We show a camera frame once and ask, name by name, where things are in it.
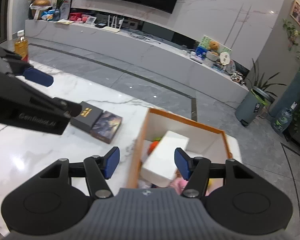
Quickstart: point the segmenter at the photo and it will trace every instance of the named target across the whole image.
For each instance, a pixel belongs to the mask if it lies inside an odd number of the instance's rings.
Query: marble countertop
[[[30,81],[27,81],[28,84],[51,97],[78,103],[86,101],[108,110],[121,116],[122,124],[111,144],[97,140],[70,124],[62,135],[0,124],[0,208],[9,192],[57,159],[68,158],[70,162],[82,162],[92,155],[105,155],[113,146],[120,149],[120,163],[107,183],[112,192],[117,194],[127,181],[134,143],[147,107],[154,106],[72,74],[34,62],[31,64],[53,75],[54,83],[48,88]],[[84,179],[74,178],[72,184],[88,195]],[[8,232],[0,212],[0,233],[6,235]]]
[[[72,25],[76,25],[76,26],[86,27],[86,28],[92,28],[92,29],[95,29],[96,31],[108,32],[108,31],[104,30],[103,28],[94,27],[94,26],[91,25],[91,24],[86,24],[86,23],[76,23],[76,22],[71,23],[71,24],[72,24]],[[121,29],[119,32],[114,33],[114,34],[121,35],[121,36],[125,36],[125,37],[129,37],[129,38],[131,38],[131,39],[135,39],[135,38],[133,38],[133,37],[130,35],[131,32],[136,32],[136,30],[129,30],[129,31],[128,31],[128,30]],[[138,40],[138,39],[135,39],[135,40],[136,40],[136,41],[139,41],[139,42],[145,42],[145,43],[148,43],[148,44],[149,44],[149,42],[144,41],[144,40]],[[176,47],[173,47],[173,46],[171,46],[171,45],[169,45],[169,44],[166,44],[166,43],[163,43],[163,42],[151,42],[151,45],[156,46],[156,47],[161,48],[161,49],[165,49],[165,50],[167,50],[167,51],[169,51],[169,52],[172,52],[172,53],[177,54],[177,55],[179,55],[179,56],[181,56],[181,57],[184,57],[184,58],[190,60],[190,61],[191,61],[192,63],[194,63],[194,64],[198,64],[198,65],[201,65],[201,66],[204,67],[204,68],[208,68],[209,70],[214,71],[215,73],[217,73],[217,74],[223,76],[224,78],[226,78],[226,79],[228,79],[228,80],[231,80],[231,78],[230,78],[230,76],[229,76],[228,74],[226,74],[226,73],[221,73],[221,72],[219,72],[219,71],[217,71],[217,70],[211,68],[211,67],[209,66],[209,64],[206,64],[205,61],[203,61],[202,64],[200,64],[199,62],[196,62],[196,61],[194,61],[194,60],[191,60],[190,57],[189,57],[189,55],[183,54],[183,52],[182,52],[181,49],[178,49],[178,48],[176,48]],[[240,84],[237,83],[237,82],[234,82],[234,83],[235,83],[237,86],[242,87],[242,88],[244,88],[245,90],[249,91],[248,88],[247,88],[245,85],[242,86],[242,85],[240,85]]]

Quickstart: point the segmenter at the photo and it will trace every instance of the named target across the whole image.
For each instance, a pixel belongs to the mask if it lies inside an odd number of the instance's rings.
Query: black box
[[[101,116],[103,110],[83,101],[80,103],[80,105],[82,105],[81,113],[76,117],[72,117],[70,123],[73,126],[90,133],[92,126]]]
[[[90,133],[105,143],[110,143],[122,122],[122,117],[105,111],[93,125]]]

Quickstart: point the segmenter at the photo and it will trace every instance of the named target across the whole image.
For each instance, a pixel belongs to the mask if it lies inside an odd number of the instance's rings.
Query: orange juice bottle
[[[14,43],[14,51],[22,57],[23,61],[29,62],[28,40],[25,37],[25,30],[17,32],[18,39]]]

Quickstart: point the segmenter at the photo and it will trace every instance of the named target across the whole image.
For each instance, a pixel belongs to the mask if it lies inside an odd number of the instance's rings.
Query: bottle cap
[[[293,102],[293,104],[292,104],[292,106],[291,106],[291,109],[292,109],[292,110],[295,109],[296,106],[297,106],[297,103],[296,103],[296,102]]]
[[[23,36],[25,36],[25,30],[18,31],[18,32],[17,32],[17,36],[18,36],[18,37],[23,37]]]

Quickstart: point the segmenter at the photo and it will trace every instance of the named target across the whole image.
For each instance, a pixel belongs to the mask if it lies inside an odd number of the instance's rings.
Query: trash can
[[[253,87],[235,111],[235,117],[243,126],[248,126],[260,114],[267,101],[274,102],[274,98],[257,87]]]

